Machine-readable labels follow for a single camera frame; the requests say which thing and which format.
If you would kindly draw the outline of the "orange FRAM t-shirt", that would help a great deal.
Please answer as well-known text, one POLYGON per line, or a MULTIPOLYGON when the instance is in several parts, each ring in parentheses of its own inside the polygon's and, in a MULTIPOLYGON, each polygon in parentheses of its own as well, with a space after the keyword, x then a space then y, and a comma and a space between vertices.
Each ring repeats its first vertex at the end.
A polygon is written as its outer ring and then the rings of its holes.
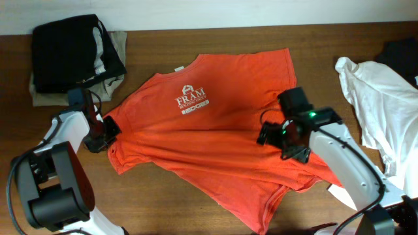
POLYGON ((109 113, 121 131, 110 163, 119 174, 155 163, 264 234, 288 191, 338 183, 316 155, 307 164, 284 161, 278 148, 257 143, 260 117, 281 122, 277 97, 296 83, 288 49, 201 54, 155 74, 109 113))

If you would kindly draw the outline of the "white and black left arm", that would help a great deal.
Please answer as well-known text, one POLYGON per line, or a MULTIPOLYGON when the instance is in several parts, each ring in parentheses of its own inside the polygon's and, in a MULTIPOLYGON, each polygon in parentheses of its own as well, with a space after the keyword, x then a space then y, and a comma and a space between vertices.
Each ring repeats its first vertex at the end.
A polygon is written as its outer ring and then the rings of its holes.
POLYGON ((95 205, 78 148, 97 135, 94 151, 112 143, 120 128, 98 113, 64 111, 52 118, 41 143, 11 162, 6 193, 16 184, 27 222, 52 234, 126 234, 95 205))

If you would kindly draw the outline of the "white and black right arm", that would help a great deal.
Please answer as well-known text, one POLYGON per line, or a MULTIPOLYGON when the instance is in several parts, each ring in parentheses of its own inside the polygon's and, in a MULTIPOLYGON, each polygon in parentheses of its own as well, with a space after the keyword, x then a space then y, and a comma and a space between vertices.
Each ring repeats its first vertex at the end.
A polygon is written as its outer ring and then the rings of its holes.
POLYGON ((417 199, 394 186, 352 139, 332 108, 286 113, 282 123, 262 122, 257 139, 281 149, 281 159, 307 163, 318 155, 352 199, 356 213, 330 233, 361 219, 356 234, 416 234, 417 199))

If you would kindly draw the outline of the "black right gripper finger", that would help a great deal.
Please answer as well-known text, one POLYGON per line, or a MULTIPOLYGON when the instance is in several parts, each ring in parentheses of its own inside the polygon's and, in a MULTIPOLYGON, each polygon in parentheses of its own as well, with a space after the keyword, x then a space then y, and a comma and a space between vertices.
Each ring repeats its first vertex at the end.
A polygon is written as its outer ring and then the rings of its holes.
POLYGON ((306 164, 310 158, 310 148, 305 146, 287 146, 283 148, 281 159, 286 161, 294 159, 300 163, 306 164))
POLYGON ((265 121, 262 124, 262 127, 261 127, 261 130, 260 130, 259 135, 257 137, 256 143, 258 143, 262 146, 266 144, 266 141, 267 141, 268 135, 269 135, 269 128, 270 128, 270 123, 265 121))

